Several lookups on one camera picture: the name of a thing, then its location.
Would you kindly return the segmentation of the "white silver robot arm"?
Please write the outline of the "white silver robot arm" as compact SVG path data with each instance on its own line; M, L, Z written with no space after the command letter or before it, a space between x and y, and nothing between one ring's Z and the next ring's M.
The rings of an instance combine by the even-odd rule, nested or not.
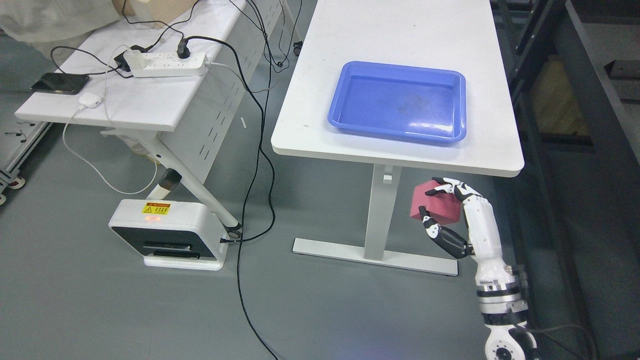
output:
M477 286L478 305L489 329L487 360L539 360L537 340L528 332L528 303L517 280Z

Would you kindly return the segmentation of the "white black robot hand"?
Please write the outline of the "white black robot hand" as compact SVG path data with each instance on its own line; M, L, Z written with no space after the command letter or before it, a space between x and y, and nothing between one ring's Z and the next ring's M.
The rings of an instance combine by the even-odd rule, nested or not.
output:
M454 194L461 203L460 221L442 225L430 216L425 207L419 207L421 222L427 236L455 259L466 256L477 263L475 282L507 283L515 280L503 260L498 224L491 203L468 183L449 177L434 177L439 186L425 192Z

